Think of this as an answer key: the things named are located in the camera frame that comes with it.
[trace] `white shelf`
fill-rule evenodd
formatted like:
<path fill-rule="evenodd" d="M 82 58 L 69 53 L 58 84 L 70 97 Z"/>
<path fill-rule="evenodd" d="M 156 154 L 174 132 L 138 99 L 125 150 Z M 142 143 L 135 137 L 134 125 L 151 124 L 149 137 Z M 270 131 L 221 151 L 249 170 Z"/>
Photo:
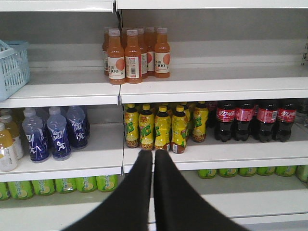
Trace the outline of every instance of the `white shelf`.
<path fill-rule="evenodd" d="M 114 0 L 1 0 L 0 11 L 113 12 Z"/>
<path fill-rule="evenodd" d="M 170 78 L 148 77 L 121 87 L 122 103 L 308 97 L 305 66 L 171 67 Z"/>
<path fill-rule="evenodd" d="M 93 124 L 88 146 L 73 151 L 69 159 L 56 161 L 50 157 L 35 164 L 26 154 L 16 169 L 0 172 L 0 182 L 121 174 L 123 129 L 121 123 Z"/>
<path fill-rule="evenodd" d="M 30 82 L 0 108 L 118 104 L 119 85 L 111 85 L 101 68 L 31 70 Z"/>
<path fill-rule="evenodd" d="M 124 173 L 128 173 L 138 157 L 140 148 L 124 147 Z M 169 154 L 179 170 L 195 170 L 229 167 L 262 167 L 308 165 L 308 129 L 296 124 L 292 127 L 287 142 L 270 141 L 261 143 L 252 137 L 245 142 L 231 139 L 226 143 L 214 138 L 209 129 L 204 142 L 189 139 L 183 154 Z"/>
<path fill-rule="evenodd" d="M 117 0 L 118 9 L 235 9 L 235 8 L 308 8 L 305 0 Z"/>

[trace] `cola bottle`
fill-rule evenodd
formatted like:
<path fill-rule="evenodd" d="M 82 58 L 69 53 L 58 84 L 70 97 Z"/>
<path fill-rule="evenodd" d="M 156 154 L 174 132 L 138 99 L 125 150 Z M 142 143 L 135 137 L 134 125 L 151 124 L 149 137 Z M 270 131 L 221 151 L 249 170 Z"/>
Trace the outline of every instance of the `cola bottle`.
<path fill-rule="evenodd" d="M 296 115 L 296 103 L 294 99 L 279 100 L 277 120 L 273 126 L 273 140 L 286 142 L 291 136 L 291 127 Z"/>
<path fill-rule="evenodd" d="M 235 105 L 235 118 L 231 128 L 233 137 L 236 141 L 246 141 L 249 136 L 248 127 L 255 114 L 255 105 L 253 100 L 239 100 Z"/>
<path fill-rule="evenodd" d="M 271 140 L 272 128 L 276 121 L 277 110 L 277 100 L 260 100 L 257 123 L 252 127 L 252 133 L 255 139 L 260 140 L 261 142 Z"/>
<path fill-rule="evenodd" d="M 235 116 L 234 101 L 219 101 L 216 112 L 215 139 L 226 142 L 231 139 L 231 125 Z"/>

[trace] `red label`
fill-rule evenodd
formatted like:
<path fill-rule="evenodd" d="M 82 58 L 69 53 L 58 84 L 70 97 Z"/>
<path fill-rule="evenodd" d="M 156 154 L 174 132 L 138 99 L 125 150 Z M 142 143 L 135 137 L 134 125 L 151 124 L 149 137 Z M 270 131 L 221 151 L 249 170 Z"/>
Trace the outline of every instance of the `red label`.
<path fill-rule="evenodd" d="M 259 108 L 257 119 L 263 123 L 274 123 L 276 121 L 277 111 Z"/>
<path fill-rule="evenodd" d="M 235 109 L 235 119 L 238 121 L 248 122 L 252 120 L 255 111 L 254 109 L 243 109 L 243 108 L 236 108 Z"/>
<path fill-rule="evenodd" d="M 235 117 L 235 110 L 217 108 L 216 118 L 220 122 L 232 122 Z"/>
<path fill-rule="evenodd" d="M 279 108 L 277 119 L 281 122 L 293 123 L 295 120 L 296 110 L 286 110 Z"/>

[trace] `light blue basket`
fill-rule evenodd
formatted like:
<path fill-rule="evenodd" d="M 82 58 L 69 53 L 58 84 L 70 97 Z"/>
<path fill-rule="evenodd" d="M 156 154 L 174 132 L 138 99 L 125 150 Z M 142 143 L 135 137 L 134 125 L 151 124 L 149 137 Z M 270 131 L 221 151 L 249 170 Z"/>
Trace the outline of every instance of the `light blue basket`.
<path fill-rule="evenodd" d="M 25 41 L 0 40 L 0 101 L 6 100 L 30 80 Z"/>

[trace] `orange juice bottle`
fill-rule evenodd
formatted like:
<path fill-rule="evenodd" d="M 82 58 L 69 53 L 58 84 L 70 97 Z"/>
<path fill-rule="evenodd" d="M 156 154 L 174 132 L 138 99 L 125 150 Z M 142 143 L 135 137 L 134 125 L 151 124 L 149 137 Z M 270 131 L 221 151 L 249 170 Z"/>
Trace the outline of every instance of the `orange juice bottle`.
<path fill-rule="evenodd" d="M 111 84 L 124 84 L 125 81 L 125 61 L 124 50 L 121 46 L 120 31 L 118 29 L 109 30 L 108 67 L 109 80 Z"/>
<path fill-rule="evenodd" d="M 127 47 L 125 48 L 126 82 L 141 83 L 141 50 L 138 45 L 138 31 L 127 31 Z"/>
<path fill-rule="evenodd" d="M 155 77 L 170 77 L 170 46 L 167 42 L 167 28 L 157 29 L 157 43 L 155 45 Z"/>
<path fill-rule="evenodd" d="M 137 28 L 138 30 L 138 44 L 141 49 L 141 73 L 142 78 L 148 77 L 148 49 L 144 42 L 144 29 Z"/>
<path fill-rule="evenodd" d="M 155 30 L 154 27 L 147 27 L 145 29 L 145 43 L 147 45 L 148 53 L 147 53 L 147 61 L 148 61 L 148 76 L 155 75 L 155 55 L 154 55 L 154 48 L 155 48 Z"/>

